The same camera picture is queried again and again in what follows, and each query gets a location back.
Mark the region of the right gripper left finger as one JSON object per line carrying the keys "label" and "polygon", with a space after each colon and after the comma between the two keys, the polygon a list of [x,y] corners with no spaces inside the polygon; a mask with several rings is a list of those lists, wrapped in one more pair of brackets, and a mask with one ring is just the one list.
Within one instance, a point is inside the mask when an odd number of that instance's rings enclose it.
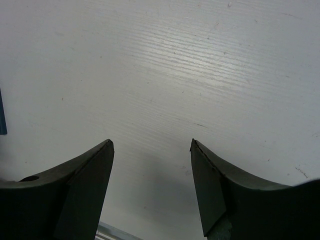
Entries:
{"label": "right gripper left finger", "polygon": [[19,181],[0,183],[3,240],[93,240],[114,161],[107,139]]}

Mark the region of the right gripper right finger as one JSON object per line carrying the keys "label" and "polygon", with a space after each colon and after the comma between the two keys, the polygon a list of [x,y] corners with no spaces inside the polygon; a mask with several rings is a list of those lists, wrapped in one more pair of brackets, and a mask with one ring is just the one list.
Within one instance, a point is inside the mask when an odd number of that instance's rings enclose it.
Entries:
{"label": "right gripper right finger", "polygon": [[208,240],[317,240],[320,182],[272,182],[229,163],[197,140],[191,167]]}

